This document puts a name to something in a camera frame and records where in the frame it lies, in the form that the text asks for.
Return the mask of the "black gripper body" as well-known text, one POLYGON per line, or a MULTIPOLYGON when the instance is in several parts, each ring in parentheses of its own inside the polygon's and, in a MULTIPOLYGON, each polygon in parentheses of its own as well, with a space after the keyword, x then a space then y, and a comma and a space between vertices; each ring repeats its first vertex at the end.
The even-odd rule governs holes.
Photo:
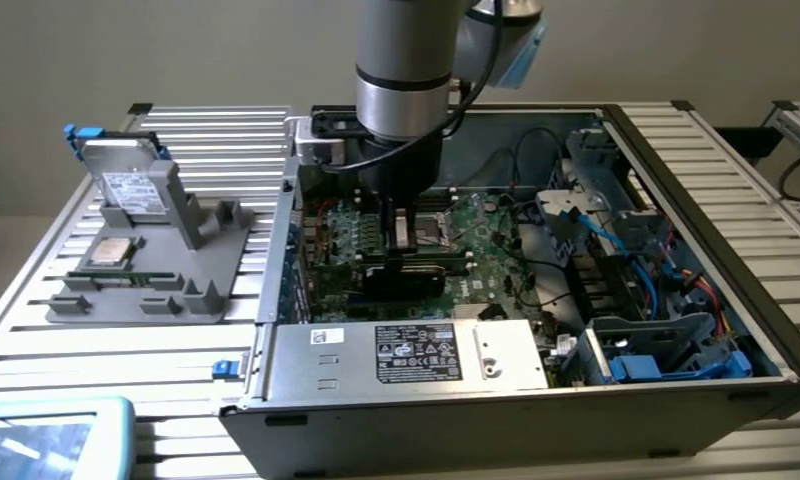
POLYGON ((370 189, 392 201, 416 201, 440 173, 443 140, 428 139, 362 171, 370 189))

